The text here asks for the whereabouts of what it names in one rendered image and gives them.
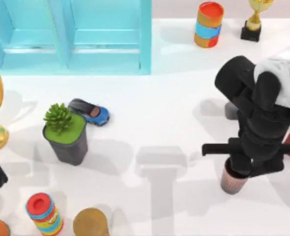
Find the pink ribbed cup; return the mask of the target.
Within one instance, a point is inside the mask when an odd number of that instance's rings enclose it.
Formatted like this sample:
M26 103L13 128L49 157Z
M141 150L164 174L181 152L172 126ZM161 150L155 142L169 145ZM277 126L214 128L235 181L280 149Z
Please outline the pink ribbed cup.
M234 195L239 193L247 182L249 175L242 175L232 169L230 158L225 161L222 177L221 188L224 192Z

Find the grey rounded box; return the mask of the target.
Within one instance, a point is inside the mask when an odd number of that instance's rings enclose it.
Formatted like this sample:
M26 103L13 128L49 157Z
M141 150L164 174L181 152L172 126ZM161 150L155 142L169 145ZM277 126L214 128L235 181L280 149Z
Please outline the grey rounded box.
M238 108L231 102L227 102L225 105L225 117L228 120L238 120Z

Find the gold trophy on black base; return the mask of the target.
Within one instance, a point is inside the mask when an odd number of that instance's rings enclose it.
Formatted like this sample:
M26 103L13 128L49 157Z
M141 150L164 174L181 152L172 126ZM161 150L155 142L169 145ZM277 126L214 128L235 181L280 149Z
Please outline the gold trophy on black base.
M274 0L248 0L253 15L245 21L241 30L240 38L243 40L259 42L261 33L261 20L259 13L266 11L274 2Z

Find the orange and blue can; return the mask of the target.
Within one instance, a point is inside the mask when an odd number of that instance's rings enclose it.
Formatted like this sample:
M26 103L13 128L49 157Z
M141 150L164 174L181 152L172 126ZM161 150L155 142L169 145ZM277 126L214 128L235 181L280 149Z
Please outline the orange and blue can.
M224 8L217 2L206 1L199 5L194 42L202 48L214 47L219 39Z

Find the blue toy car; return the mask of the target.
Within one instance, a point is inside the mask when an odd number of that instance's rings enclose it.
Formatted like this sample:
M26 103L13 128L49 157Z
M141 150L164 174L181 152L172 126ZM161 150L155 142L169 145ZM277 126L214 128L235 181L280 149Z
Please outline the blue toy car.
M96 126L107 124L110 118L110 113L105 107L88 103L79 98L72 99L68 107L74 112L81 114L88 123Z

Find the grey pot with green plant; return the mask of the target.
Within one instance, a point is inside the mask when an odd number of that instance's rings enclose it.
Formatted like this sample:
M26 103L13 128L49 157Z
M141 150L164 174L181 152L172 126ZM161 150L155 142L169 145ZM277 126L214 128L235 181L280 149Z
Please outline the grey pot with green plant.
M50 106L43 120L43 137L57 158L73 166L80 165L88 151L85 118L64 103L56 103Z

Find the light blue rack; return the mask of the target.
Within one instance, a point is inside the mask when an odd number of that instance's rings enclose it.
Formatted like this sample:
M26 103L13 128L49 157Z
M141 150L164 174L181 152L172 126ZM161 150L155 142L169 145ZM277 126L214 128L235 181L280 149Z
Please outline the light blue rack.
M4 75L149 74L152 0L0 0Z

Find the stack of coloured rings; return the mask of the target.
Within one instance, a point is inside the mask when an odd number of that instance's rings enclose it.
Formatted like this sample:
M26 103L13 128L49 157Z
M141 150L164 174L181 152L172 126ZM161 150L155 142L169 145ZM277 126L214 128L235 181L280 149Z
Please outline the stack of coloured rings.
M33 194L26 203L26 212L43 236L57 236L61 232L63 219L47 193Z

